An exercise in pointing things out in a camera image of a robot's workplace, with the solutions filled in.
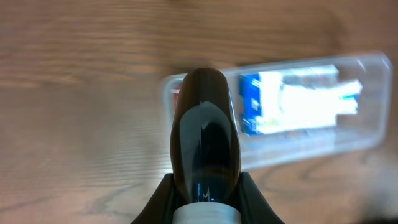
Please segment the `blue children patches box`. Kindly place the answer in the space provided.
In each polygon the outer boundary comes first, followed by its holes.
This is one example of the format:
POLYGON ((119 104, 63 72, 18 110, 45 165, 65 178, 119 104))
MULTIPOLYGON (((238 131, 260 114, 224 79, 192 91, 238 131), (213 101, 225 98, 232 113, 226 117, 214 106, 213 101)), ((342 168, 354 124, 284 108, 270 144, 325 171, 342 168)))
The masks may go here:
POLYGON ((334 65, 242 74, 242 132, 252 136, 336 126, 336 114, 319 111, 307 93, 336 85, 338 74, 334 65))

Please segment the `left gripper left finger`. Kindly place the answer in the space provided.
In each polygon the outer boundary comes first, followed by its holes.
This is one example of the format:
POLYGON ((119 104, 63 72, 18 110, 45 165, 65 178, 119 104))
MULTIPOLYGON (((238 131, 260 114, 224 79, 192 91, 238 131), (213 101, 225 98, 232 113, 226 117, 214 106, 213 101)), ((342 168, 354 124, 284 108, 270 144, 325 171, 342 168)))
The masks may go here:
POLYGON ((171 224, 176 207, 174 175, 165 174, 142 212, 131 224, 171 224))

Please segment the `small dark dropper bottle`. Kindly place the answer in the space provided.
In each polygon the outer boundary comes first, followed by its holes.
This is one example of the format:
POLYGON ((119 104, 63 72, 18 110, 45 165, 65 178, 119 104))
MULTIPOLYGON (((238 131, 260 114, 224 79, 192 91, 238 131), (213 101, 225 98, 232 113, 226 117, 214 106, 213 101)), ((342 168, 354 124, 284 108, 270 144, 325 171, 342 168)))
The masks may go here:
POLYGON ((188 73, 170 133, 179 202, 173 223, 241 223, 233 194, 241 153, 226 77, 214 68, 188 73))

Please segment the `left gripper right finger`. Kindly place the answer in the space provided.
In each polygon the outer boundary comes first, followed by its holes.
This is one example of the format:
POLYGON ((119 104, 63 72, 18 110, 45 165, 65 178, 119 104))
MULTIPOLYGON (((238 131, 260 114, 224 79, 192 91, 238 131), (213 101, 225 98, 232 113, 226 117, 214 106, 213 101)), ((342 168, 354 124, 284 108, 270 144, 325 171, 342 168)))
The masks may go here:
POLYGON ((284 224, 247 172, 239 175, 234 206, 241 214, 242 224, 284 224))

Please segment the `white blue Panadol box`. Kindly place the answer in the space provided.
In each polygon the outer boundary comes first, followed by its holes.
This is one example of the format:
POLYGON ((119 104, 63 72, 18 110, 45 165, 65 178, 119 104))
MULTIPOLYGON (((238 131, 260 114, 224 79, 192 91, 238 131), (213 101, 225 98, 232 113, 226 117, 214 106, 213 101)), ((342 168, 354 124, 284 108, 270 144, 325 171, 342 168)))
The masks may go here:
POLYGON ((358 80, 318 88, 283 85, 278 94, 278 107, 285 114, 357 114, 362 89, 358 80))

